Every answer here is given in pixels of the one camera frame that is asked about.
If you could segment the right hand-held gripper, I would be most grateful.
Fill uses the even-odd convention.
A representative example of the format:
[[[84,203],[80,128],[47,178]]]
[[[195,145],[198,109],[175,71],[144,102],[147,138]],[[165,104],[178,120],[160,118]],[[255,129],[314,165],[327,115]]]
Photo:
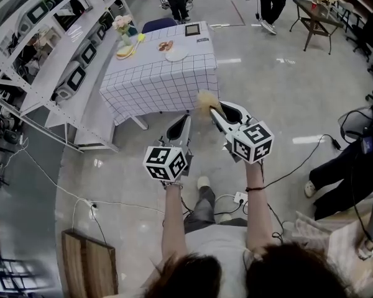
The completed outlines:
[[[274,134],[264,121],[258,121],[244,107],[228,101],[219,102],[222,112],[210,107],[210,117],[225,134],[224,148],[235,162],[256,163],[271,154]]]

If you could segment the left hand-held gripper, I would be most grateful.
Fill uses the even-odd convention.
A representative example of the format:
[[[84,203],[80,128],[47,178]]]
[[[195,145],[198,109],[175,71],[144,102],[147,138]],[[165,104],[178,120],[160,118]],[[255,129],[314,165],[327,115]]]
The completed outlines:
[[[185,124],[186,135],[181,135]],[[180,116],[167,129],[167,136],[161,135],[153,145],[147,147],[143,166],[152,179],[174,183],[181,176],[188,176],[193,158],[189,149],[190,129],[191,116]]]

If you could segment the slice of toast bread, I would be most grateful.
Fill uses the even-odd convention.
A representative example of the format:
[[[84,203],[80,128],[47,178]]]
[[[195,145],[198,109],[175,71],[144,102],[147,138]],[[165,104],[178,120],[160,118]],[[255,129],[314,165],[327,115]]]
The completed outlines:
[[[211,109],[217,109],[222,112],[221,104],[217,96],[208,90],[202,89],[197,94],[197,111],[202,120],[211,120]]]

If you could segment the large white plate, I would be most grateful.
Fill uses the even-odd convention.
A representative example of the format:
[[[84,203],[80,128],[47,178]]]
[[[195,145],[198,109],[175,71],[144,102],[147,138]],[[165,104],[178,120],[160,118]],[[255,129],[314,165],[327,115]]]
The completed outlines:
[[[165,54],[165,59],[169,62],[181,61],[188,56],[188,49],[184,46],[173,46]]]

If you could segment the person's right forearm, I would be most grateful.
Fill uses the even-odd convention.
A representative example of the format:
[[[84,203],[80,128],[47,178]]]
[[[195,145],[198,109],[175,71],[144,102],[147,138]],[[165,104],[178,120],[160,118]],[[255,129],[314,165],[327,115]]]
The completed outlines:
[[[264,187],[264,180],[259,163],[245,163],[247,187]],[[265,189],[247,192],[247,248],[261,251],[273,244],[273,226],[267,205]]]

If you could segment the checked white tablecloth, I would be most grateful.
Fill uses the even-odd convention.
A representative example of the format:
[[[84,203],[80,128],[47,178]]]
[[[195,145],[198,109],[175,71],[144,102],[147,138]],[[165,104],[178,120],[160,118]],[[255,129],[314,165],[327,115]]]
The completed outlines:
[[[202,89],[219,96],[211,28],[198,24],[200,34],[189,37],[184,25],[148,32],[135,54],[111,59],[99,91],[115,125],[152,112],[193,110]],[[166,52],[178,45],[188,56],[167,61]]]

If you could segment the person's gray trousers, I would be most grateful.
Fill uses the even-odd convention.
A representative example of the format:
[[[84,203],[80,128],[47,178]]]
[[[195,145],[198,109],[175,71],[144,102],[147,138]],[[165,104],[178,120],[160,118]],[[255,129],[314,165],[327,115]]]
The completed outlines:
[[[245,236],[247,233],[247,221],[241,218],[225,221],[225,225],[216,223],[214,217],[215,194],[209,186],[199,189],[199,199],[193,213],[184,221],[185,234],[188,237],[214,238],[220,235],[229,237]]]

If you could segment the yellow dish brush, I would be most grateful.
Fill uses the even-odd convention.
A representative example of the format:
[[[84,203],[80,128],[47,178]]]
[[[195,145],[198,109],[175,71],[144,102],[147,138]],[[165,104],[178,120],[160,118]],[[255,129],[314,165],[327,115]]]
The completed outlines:
[[[136,44],[134,46],[134,50],[133,50],[134,53],[137,51],[138,46],[140,45],[141,42],[144,41],[144,39],[145,39],[145,34],[140,33],[137,36],[137,42],[136,42]]]

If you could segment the blue chair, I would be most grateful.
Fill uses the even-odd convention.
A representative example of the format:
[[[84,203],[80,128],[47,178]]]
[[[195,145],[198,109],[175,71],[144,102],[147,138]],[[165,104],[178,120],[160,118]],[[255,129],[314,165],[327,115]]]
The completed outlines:
[[[147,23],[145,23],[142,28],[142,33],[146,34],[148,32],[153,32],[156,30],[164,29],[167,27],[173,27],[173,26],[177,26],[177,22],[174,19],[164,17],[161,19],[156,19],[156,20],[148,21]]]

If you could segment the pink flower bouquet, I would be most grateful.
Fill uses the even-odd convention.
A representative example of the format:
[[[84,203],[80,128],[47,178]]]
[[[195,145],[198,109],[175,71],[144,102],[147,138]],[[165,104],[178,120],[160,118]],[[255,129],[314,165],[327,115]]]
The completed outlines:
[[[116,16],[113,20],[112,27],[119,34],[129,36],[131,22],[132,17],[130,15]]]

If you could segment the person's white shirt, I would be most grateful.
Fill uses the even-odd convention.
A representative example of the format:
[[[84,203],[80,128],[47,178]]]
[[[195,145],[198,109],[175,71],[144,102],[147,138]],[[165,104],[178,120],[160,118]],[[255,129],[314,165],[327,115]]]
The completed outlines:
[[[138,289],[105,298],[247,298],[246,271],[261,251],[239,237],[186,236],[186,255],[162,259]]]

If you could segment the brown metal side table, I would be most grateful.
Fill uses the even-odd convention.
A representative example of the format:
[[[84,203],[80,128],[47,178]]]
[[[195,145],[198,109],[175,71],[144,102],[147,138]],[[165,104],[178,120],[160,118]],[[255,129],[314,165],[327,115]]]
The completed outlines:
[[[289,32],[292,31],[295,24],[300,22],[308,30],[303,51],[307,50],[309,42],[314,35],[320,35],[328,38],[329,52],[332,51],[332,35],[343,27],[343,24],[332,15],[331,11],[322,4],[317,4],[316,9],[311,8],[311,1],[308,0],[292,0],[297,7],[297,20],[290,27]]]

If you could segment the white metal shelf rack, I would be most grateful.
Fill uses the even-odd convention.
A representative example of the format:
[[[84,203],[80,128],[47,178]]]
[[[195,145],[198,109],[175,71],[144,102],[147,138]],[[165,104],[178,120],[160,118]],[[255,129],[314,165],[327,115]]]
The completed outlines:
[[[18,17],[31,4],[43,1],[49,12],[26,35],[17,33]],[[129,13],[118,9],[122,0],[1,0],[0,1],[0,111],[8,111],[37,130],[75,150],[108,149],[115,123],[99,95],[99,85],[120,41],[112,21]],[[106,36],[96,42],[103,25]],[[84,40],[96,48],[93,61],[77,93],[56,102],[53,94],[65,68],[77,61]],[[54,135],[53,128],[75,129],[73,138]]]

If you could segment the beige cloth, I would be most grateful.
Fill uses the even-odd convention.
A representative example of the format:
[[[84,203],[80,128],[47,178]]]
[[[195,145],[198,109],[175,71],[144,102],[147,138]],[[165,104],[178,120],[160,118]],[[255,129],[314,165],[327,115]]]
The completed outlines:
[[[357,246],[364,236],[361,223],[368,223],[369,217],[370,212],[365,210],[359,220],[355,211],[349,209],[315,221],[296,212],[292,238],[306,248],[324,254],[355,292],[361,293],[373,284],[373,257],[363,261],[357,255]]]

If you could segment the black office chair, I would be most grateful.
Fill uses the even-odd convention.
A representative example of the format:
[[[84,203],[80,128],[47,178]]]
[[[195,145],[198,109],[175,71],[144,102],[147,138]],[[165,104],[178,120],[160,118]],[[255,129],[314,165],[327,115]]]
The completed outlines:
[[[357,50],[362,50],[367,56],[368,61],[369,55],[372,53],[369,47],[373,48],[373,12],[369,15],[366,23],[362,27],[357,24],[352,25],[352,32],[356,36],[354,40],[356,47],[353,52],[355,53]]]

